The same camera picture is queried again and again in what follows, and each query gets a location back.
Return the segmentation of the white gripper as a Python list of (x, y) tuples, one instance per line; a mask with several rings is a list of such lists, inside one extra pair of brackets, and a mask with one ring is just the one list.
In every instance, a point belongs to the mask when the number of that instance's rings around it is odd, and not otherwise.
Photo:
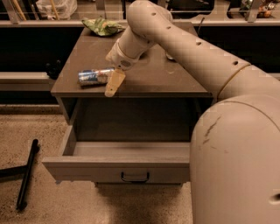
[(129, 55), (125, 52), (121, 48), (120, 39), (114, 43), (111, 50), (106, 55), (106, 60), (109, 61), (114, 68), (117, 68), (108, 77), (108, 83), (105, 88), (105, 95), (107, 97), (115, 95), (126, 77), (124, 71), (130, 70), (139, 61), (139, 58), (139, 53), (136, 55)]

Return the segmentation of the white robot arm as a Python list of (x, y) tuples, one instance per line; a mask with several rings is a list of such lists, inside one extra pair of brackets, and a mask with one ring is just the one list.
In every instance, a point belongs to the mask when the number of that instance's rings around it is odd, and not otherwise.
[(136, 0), (108, 60), (128, 70), (158, 44), (212, 94), (190, 146), (193, 223), (280, 224), (280, 81), (171, 19)]

